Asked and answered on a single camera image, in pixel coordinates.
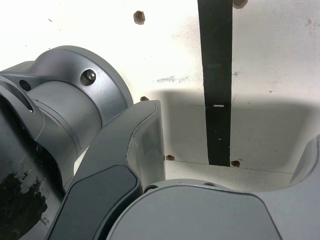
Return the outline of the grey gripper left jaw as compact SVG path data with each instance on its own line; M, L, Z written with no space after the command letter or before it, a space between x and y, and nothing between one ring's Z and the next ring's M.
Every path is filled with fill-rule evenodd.
M161 103L141 101L105 125L90 144L50 227L49 240L104 240L144 189L163 181Z

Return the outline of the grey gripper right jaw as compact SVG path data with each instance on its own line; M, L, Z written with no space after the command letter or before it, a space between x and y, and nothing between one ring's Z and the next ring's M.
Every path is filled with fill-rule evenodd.
M174 184L135 200L109 240L317 240L320 139L312 139L286 188L244 192Z

